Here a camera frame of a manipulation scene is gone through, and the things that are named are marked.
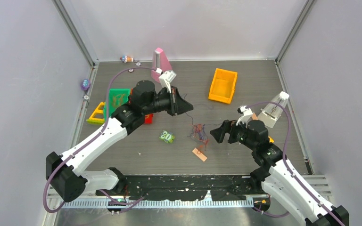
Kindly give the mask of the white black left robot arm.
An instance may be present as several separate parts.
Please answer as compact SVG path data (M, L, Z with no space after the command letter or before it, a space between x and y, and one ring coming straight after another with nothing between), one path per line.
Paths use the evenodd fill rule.
M128 102L117 107L102 127L70 150L62 154L52 152L47 156L47 181L64 202L71 202L84 192L100 189L120 195L125 191L126 183L119 170L87 171L87 167L110 146L143 125L146 115L165 111L176 116L193 108L175 86L156 92L153 82L139 81Z

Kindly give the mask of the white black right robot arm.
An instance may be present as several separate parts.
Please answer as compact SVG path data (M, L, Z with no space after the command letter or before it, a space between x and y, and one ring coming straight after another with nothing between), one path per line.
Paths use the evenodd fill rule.
M210 131L217 143L229 134L228 143L240 143L252 151L259 168L250 173L250 187L278 201L302 226L347 226L349 213L321 196L293 168L283 151L270 142L268 129L259 120L237 124L225 120Z

